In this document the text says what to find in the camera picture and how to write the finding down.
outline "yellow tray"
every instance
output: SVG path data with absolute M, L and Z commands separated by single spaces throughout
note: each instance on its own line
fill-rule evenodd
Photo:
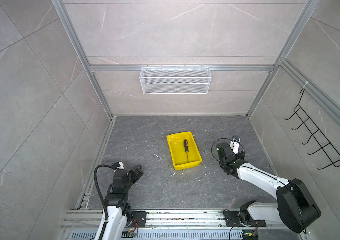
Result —
M 187 162 L 187 155 L 184 151 L 183 140 L 187 139 L 189 143 L 189 161 Z M 191 132 L 180 132 L 167 136 L 169 143 L 172 164 L 175 170 L 182 170 L 189 167 L 196 167 L 202 162 L 201 155 Z

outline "black hook rack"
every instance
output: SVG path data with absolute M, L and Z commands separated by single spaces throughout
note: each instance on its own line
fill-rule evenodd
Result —
M 339 162 L 340 159 L 339 159 L 339 160 L 336 160 L 336 161 L 332 161 L 332 159 L 330 158 L 330 156 L 328 156 L 328 154 L 327 154 L 327 152 L 326 152 L 326 150 L 325 150 L 324 148 L 327 147 L 327 146 L 332 147 L 332 148 L 336 151 L 336 153 L 339 155 L 339 157 L 340 157 L 340 153 L 336 150 L 336 148 L 335 148 L 335 147 L 332 145 L 332 143 L 328 140 L 328 138 L 326 137 L 326 135 L 323 134 L 322 130 L 320 130 L 320 128 L 316 125 L 316 123 L 310 118 L 310 116 L 308 116 L 308 114 L 307 114 L 306 111 L 302 108 L 302 106 L 300 106 L 300 101 L 302 100 L 303 93 L 304 93 L 304 89 L 300 90 L 299 94 L 300 94 L 300 93 L 301 93 L 301 96 L 300 96 L 300 99 L 299 99 L 299 102 L 298 102 L 297 106 L 294 108 L 294 113 L 291 115 L 291 117 L 285 118 L 285 120 L 290 120 L 290 119 L 292 118 L 292 116 L 297 115 L 298 118 L 302 121 L 302 124 L 300 124 L 300 125 L 299 125 L 297 128 L 295 128 L 295 129 L 294 129 L 294 128 L 291 128 L 291 129 L 292 129 L 292 130 L 297 130 L 299 127 L 301 127 L 302 125 L 304 125 L 304 126 L 307 128 L 307 130 L 311 133 L 311 135 L 310 135 L 310 137 L 308 138 L 307 142 L 306 142 L 306 143 L 303 143 L 303 142 L 302 142 L 302 144 L 303 144 L 303 145 L 306 145 L 306 144 L 310 141 L 311 137 L 313 137 L 313 138 L 315 139 L 315 141 L 316 141 L 316 142 L 319 144 L 319 146 L 320 146 L 320 148 L 319 148 L 318 150 L 316 150 L 315 152 L 313 152 L 313 153 L 307 153 L 307 154 L 308 154 L 308 155 L 312 155 L 312 154 L 314 154 L 314 153 L 316 153 L 316 152 L 318 152 L 318 151 L 320 151 L 320 150 L 323 150 L 323 152 L 326 154 L 326 156 L 328 157 L 328 159 L 331 161 L 331 163 L 328 164 L 327 166 L 322 167 L 322 168 L 316 168 L 316 169 L 318 169 L 318 170 L 325 169 L 326 167 L 329 167 L 329 166 L 331 166 L 331 165 L 334 165 L 335 167 L 340 167 L 340 165 L 338 165 L 338 166 L 335 165 L 335 163 Z M 300 109 L 306 114 L 306 116 L 307 116 L 307 119 L 306 119 L 306 120 L 303 120 L 303 119 L 299 116 L 299 114 L 297 113 L 297 111 L 300 110 Z M 308 120 L 310 120 L 310 121 L 315 125 L 315 127 L 317 128 L 317 130 L 316 130 L 315 132 L 311 132 L 310 128 L 307 127 L 306 122 L 307 122 Z M 320 132 L 320 133 L 326 138 L 326 141 L 328 142 L 326 145 L 321 146 L 321 144 L 319 143 L 319 141 L 316 139 L 316 137 L 315 137 L 314 134 L 316 134 L 317 132 Z

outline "vertical metal post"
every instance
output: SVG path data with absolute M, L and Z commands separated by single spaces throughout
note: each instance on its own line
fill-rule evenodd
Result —
M 306 5 L 303 8 L 303 11 L 301 12 L 299 18 L 297 19 L 297 22 L 292 29 L 292 32 L 287 38 L 286 43 L 284 44 L 282 50 L 280 51 L 277 60 L 274 63 L 274 69 L 271 71 L 265 81 L 263 82 L 262 86 L 259 89 L 258 94 L 255 96 L 254 101 L 252 102 L 248 112 L 247 112 L 247 117 L 251 117 L 251 115 L 254 113 L 255 109 L 257 108 L 260 100 L 263 98 L 264 93 L 266 92 L 268 86 L 272 82 L 272 79 L 274 78 L 275 74 L 278 72 L 280 68 L 279 62 L 283 59 L 286 58 L 288 53 L 291 51 L 294 43 L 296 42 L 297 38 L 299 37 L 300 33 L 303 31 L 303 28 L 306 26 L 308 20 L 310 19 L 312 13 L 314 12 L 316 6 L 320 0 L 308 0 L 306 2 Z
M 71 43 L 73 44 L 73 47 L 78 55 L 78 58 L 81 61 L 83 68 L 85 69 L 86 74 L 89 77 L 91 84 L 93 85 L 94 90 L 96 91 L 96 94 L 100 100 L 100 103 L 102 104 L 103 109 L 105 110 L 107 114 L 107 117 L 111 119 L 113 115 L 110 111 L 109 106 L 107 105 L 105 96 L 103 95 L 102 89 L 100 88 L 98 81 L 96 80 L 96 78 L 94 77 L 94 74 L 90 70 L 89 61 L 87 60 L 85 51 L 83 50 L 81 43 L 79 42 L 78 36 L 75 33 L 74 27 L 72 26 L 70 18 L 65 9 L 65 6 L 63 5 L 61 0 L 52 0 L 52 3 L 57 11 L 59 18 L 61 19 L 63 27 L 65 28 L 67 35 L 70 38 Z

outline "wire rack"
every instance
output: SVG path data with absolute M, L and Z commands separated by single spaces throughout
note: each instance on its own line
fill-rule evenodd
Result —
M 139 75 L 144 94 L 207 93 L 208 67 L 145 67 Z
M 337 151 L 337 149 L 332 145 L 332 143 L 328 140 L 328 138 L 326 137 L 326 135 L 324 135 L 323 134 L 323 132 L 322 132 L 322 130 L 320 130 L 320 128 L 316 125 L 316 123 L 310 118 L 310 116 L 308 116 L 308 114 L 306 113 L 306 111 L 302 108 L 302 106 L 300 106 L 300 101 L 302 100 L 302 97 L 303 97 L 303 94 L 304 94 L 304 89 L 302 89 L 301 91 L 300 91 L 300 94 L 301 94 L 301 96 L 300 96 L 300 99 L 299 99 L 299 102 L 298 102 L 298 104 L 297 104 L 297 106 L 294 108 L 294 113 L 291 115 L 291 117 L 289 117 L 289 118 L 285 118 L 285 120 L 290 120 L 294 115 L 297 115 L 297 117 L 302 121 L 302 124 L 300 124 L 297 128 L 291 128 L 292 130 L 297 130 L 298 128 L 300 128 L 301 126 L 305 126 L 306 128 L 307 128 L 307 130 L 311 133 L 311 135 L 310 135 L 310 137 L 308 138 L 308 140 L 306 141 L 306 143 L 303 143 L 302 142 L 302 144 L 303 145 L 306 145 L 309 141 L 310 141 L 310 139 L 313 137 L 314 139 L 315 139 L 315 141 L 319 144 L 319 146 L 320 146 L 320 148 L 318 149 L 318 150 L 316 150 L 315 152 L 312 152 L 312 153 L 308 153 L 307 152 L 307 154 L 308 155 L 312 155 L 312 154 L 314 154 L 314 153 L 317 153 L 318 151 L 320 151 L 320 150 L 323 150 L 323 152 L 326 154 L 326 156 L 327 156 L 327 158 L 331 161 L 331 163 L 330 164 L 328 164 L 327 166 L 324 166 L 324 167 L 322 167 L 322 168 L 316 168 L 316 169 L 318 169 L 318 170 L 321 170 L 321 169 L 325 169 L 326 167 L 329 167 L 329 166 L 331 166 L 331 165 L 333 165 L 333 166 L 335 166 L 335 167 L 340 167 L 340 159 L 338 159 L 338 160 L 336 160 L 336 161 L 333 161 L 331 158 L 330 158 L 330 156 L 328 155 L 328 153 L 327 153 L 327 150 L 326 150 L 326 148 L 325 147 L 331 147 L 332 149 L 334 149 L 335 150 L 335 152 L 336 152 L 336 154 L 339 156 L 339 158 L 340 158 L 340 153 Z M 307 118 L 305 119 L 305 120 L 303 120 L 302 119 L 302 117 L 298 114 L 298 111 L 299 110 L 302 110 L 305 114 L 306 114 L 306 116 L 307 116 Z M 311 130 L 306 124 L 308 124 L 308 122 L 311 122 L 311 123 L 313 123 L 313 125 L 315 126 L 315 129 L 314 130 Z M 317 138 L 319 137 L 319 135 L 320 135 L 320 137 L 324 137 L 324 139 L 326 140 L 326 144 L 324 144 L 323 146 L 319 143 L 319 141 L 317 140 Z

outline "gray floor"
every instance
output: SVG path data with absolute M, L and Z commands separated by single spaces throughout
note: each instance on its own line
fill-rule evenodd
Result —
M 202 162 L 197 167 L 175 171 L 166 136 L 184 131 L 193 133 Z M 272 172 L 245 116 L 118 116 L 102 163 L 122 161 L 143 166 L 144 176 L 129 190 L 133 209 L 239 208 L 249 200 L 275 202 L 251 183 L 225 174 L 212 158 L 211 144 L 233 135 L 241 137 L 245 160 Z M 111 169 L 98 170 L 103 194 L 112 175 Z M 95 188 L 88 208 L 102 209 Z

